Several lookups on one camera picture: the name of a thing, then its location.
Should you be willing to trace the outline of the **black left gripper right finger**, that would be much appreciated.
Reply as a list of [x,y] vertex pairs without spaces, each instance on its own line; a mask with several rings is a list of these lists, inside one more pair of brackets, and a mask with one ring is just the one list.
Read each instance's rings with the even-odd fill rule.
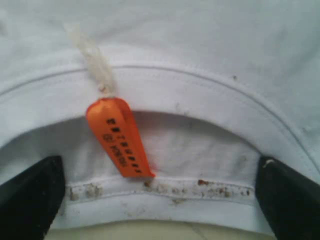
[[278,240],[320,238],[320,186],[279,160],[262,156],[255,196]]

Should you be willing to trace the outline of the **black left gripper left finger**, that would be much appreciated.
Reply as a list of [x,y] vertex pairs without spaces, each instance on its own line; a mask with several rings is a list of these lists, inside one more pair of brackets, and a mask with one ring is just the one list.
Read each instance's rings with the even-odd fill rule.
[[66,193],[62,157],[49,156],[0,186],[0,238],[43,240]]

